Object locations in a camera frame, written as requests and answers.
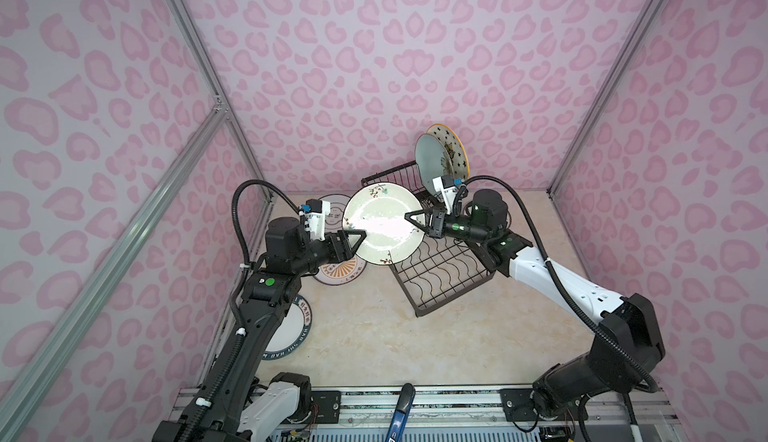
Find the cream floral plate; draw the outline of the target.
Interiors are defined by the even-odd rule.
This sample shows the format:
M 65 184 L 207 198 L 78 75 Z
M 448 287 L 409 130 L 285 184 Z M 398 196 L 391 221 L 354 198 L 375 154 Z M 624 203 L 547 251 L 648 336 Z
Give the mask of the cream floral plate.
M 424 235 L 404 218 L 410 211 L 423 209 L 407 188 L 389 182 L 375 183 L 356 192 L 344 209 L 342 227 L 367 232 L 357 256 L 367 263 L 392 265 L 411 257 Z

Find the orange sunburst plate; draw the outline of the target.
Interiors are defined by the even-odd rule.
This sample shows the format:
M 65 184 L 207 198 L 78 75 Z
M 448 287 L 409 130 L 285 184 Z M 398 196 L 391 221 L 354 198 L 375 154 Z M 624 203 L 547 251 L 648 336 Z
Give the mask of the orange sunburst plate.
M 341 286 L 357 279 L 367 267 L 367 262 L 355 256 L 353 259 L 322 265 L 314 278 L 327 286 Z

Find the light green flower plate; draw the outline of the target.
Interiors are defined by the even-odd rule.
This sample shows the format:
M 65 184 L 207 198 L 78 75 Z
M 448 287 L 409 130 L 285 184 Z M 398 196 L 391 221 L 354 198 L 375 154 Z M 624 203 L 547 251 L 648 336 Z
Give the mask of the light green flower plate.
M 430 134 L 422 134 L 416 143 L 415 161 L 425 189 L 431 194 L 437 190 L 433 180 L 442 176 L 453 176 L 450 156 L 441 142 Z

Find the star pattern cartoon plate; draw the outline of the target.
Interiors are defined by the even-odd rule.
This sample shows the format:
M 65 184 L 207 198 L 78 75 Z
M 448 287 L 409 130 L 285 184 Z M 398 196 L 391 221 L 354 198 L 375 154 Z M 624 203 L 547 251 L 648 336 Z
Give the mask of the star pattern cartoon plate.
M 436 123 L 430 126 L 426 133 L 435 137 L 443 146 L 447 154 L 442 162 L 443 167 L 450 169 L 456 178 L 468 179 L 470 177 L 468 155 L 456 132 L 447 125 Z

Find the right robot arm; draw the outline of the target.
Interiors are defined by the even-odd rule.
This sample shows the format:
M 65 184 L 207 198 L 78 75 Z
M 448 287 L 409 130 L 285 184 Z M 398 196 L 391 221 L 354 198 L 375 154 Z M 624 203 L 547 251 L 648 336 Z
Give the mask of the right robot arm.
M 507 225 L 508 206 L 493 190 L 478 191 L 464 205 L 460 189 L 450 207 L 408 212 L 404 218 L 425 235 L 463 242 L 491 273 L 522 282 L 559 304 L 593 333 L 590 349 L 548 369 L 532 384 L 529 409 L 553 420 L 576 413 L 583 398 L 606 392 L 654 393 L 652 376 L 665 347 L 655 309 L 640 294 L 623 296 L 555 262 L 536 230 L 530 237 Z

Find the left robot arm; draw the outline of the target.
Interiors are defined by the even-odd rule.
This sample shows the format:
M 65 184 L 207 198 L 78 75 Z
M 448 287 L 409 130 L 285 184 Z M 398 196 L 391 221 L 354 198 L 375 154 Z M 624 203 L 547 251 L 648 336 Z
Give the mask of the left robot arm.
M 366 237 L 360 229 L 341 229 L 313 240 L 303 217 L 271 221 L 264 253 L 230 300 L 235 325 L 219 358 L 180 418 L 161 422 L 153 440 L 265 441 L 285 420 L 308 417 L 308 377 L 282 373 L 254 400 L 248 397 L 250 387 L 302 278 L 323 265 L 352 259 Z

